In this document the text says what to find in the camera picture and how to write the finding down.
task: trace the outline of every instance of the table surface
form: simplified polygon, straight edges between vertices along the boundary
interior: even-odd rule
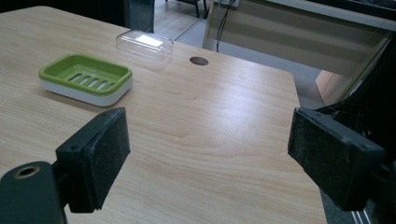
[[[0,14],[0,175],[125,106],[131,154],[104,207],[69,223],[325,223],[318,187],[287,153],[292,76],[175,43],[152,61],[120,51],[127,29],[49,7]],[[98,107],[45,91],[38,70],[69,53],[120,63],[132,88]],[[204,57],[195,65],[190,57]]]

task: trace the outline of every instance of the black wire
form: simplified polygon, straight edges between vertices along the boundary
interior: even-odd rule
[[[235,0],[231,0],[230,3],[228,4],[227,11],[225,12],[225,14],[224,14],[224,16],[223,16],[223,18],[221,20],[221,23],[219,25],[218,35],[217,35],[217,43],[216,43],[216,52],[219,52],[219,43],[220,43],[221,35],[222,35],[223,30],[224,30],[225,22],[227,21],[228,12],[230,11],[230,8],[233,5],[234,1]]]

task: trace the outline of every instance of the plastic container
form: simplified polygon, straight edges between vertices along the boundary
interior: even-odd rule
[[[128,67],[81,54],[44,66],[39,77],[48,91],[99,106],[113,105],[132,86]]]
[[[117,49],[152,60],[162,60],[172,53],[174,42],[166,37],[132,30],[118,35]]]

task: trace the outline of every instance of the clear plastic box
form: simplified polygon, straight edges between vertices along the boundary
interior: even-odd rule
[[[117,49],[153,60],[162,60],[172,53],[174,42],[166,37],[132,30],[116,38]]]

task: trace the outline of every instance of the desk hole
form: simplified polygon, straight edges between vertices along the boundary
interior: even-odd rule
[[[190,62],[196,65],[208,65],[209,61],[202,57],[191,57]]]

